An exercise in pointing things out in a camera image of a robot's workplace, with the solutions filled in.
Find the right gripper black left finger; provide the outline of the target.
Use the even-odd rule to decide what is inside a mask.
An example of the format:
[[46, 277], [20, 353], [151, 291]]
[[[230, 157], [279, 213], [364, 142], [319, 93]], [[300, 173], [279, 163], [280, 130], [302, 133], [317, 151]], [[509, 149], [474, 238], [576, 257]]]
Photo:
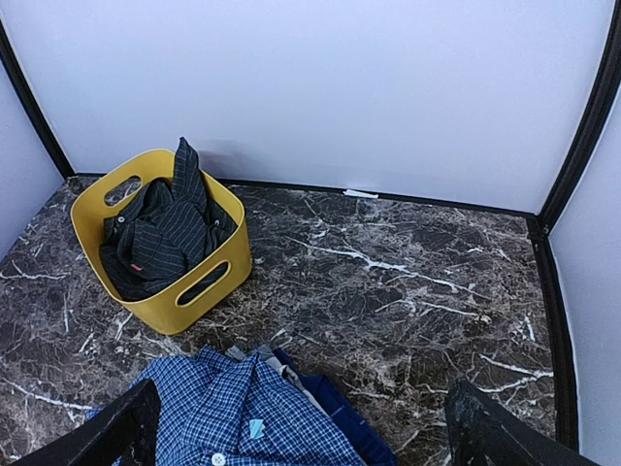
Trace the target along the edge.
[[160, 398], [143, 380], [83, 426], [33, 451], [17, 465], [153, 465]]

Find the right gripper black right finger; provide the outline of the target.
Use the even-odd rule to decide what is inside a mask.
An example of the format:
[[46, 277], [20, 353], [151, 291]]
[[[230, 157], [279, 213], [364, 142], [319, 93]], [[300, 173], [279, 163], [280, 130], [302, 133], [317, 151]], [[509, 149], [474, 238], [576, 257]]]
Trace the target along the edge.
[[594, 462], [529, 427], [465, 379], [444, 402], [453, 465], [592, 465]]

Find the black pinstriped long sleeve shirt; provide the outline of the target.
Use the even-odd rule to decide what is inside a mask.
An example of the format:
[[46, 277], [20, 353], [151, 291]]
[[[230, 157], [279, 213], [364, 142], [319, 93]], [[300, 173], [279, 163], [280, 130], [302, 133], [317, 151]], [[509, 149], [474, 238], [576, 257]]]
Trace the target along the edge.
[[198, 152], [181, 138], [171, 180], [159, 177], [104, 219], [103, 268], [121, 299], [147, 299], [222, 246], [237, 223], [211, 197]]

